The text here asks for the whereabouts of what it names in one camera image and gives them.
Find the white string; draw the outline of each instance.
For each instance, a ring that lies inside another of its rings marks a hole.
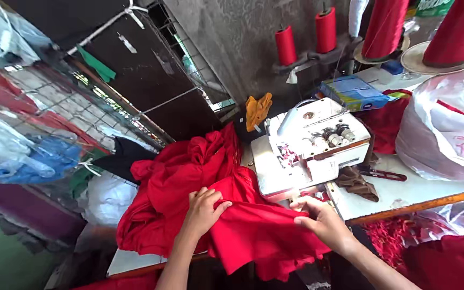
[[[87,161],[80,161],[78,164],[83,165],[87,170],[89,170],[92,174],[96,176],[101,176],[98,172],[96,172],[93,168],[90,168],[89,165],[92,165],[91,163],[92,157],[87,159]]]
[[[10,19],[8,18],[7,12],[3,9],[3,7],[1,7],[1,4],[0,4],[0,11],[3,14],[3,18],[5,18],[5,20],[6,20],[7,24],[8,24],[8,31],[10,32],[10,37],[8,39],[8,42],[11,42],[12,34],[13,34],[12,24],[10,23]],[[8,53],[8,51],[9,51],[9,49],[10,49],[10,46],[7,46],[5,48],[5,50],[0,53],[0,58],[3,57],[4,55],[6,55]]]
[[[139,7],[139,6],[134,6],[133,5],[133,0],[130,0],[130,5],[128,7],[126,7],[125,10],[119,12],[119,14],[112,17],[109,21],[107,21],[105,24],[103,24],[100,28],[98,28],[93,33],[91,33],[91,35],[87,36],[80,43],[76,44],[72,49],[69,49],[68,50],[68,55],[72,55],[73,53],[75,53],[78,50],[77,46],[84,46],[87,43],[89,43],[94,37],[98,36],[98,34],[100,34],[103,30],[105,30],[107,27],[112,25],[119,18],[121,18],[121,16],[123,16],[125,14],[130,15],[130,17],[132,17],[132,19],[137,23],[137,25],[139,25],[140,28],[144,29],[144,24],[139,20],[139,18],[135,14],[133,14],[134,10],[140,10],[140,11],[148,12],[148,9],[146,9],[146,8],[142,8],[142,7]]]

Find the cardboard box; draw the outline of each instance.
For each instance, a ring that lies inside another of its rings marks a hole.
[[[390,99],[354,75],[323,81],[320,92],[351,112],[379,109]]]

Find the yellow rag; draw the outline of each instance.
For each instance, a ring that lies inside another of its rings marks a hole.
[[[253,96],[250,96],[246,101],[246,131],[251,132],[255,130],[254,125],[259,126],[260,123],[266,118],[273,101],[272,95],[266,93],[259,101],[256,101]]]

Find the white sewing machine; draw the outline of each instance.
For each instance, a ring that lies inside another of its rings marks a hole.
[[[269,201],[337,178],[368,151],[370,133],[347,109],[327,97],[305,102],[266,119],[267,135],[251,143],[259,188]]]

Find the brown cloth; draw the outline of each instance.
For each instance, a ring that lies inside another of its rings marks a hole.
[[[339,187],[345,187],[349,193],[357,194],[371,201],[379,201],[379,195],[373,184],[366,182],[356,168],[350,166],[341,168],[339,176],[336,178],[336,184]]]

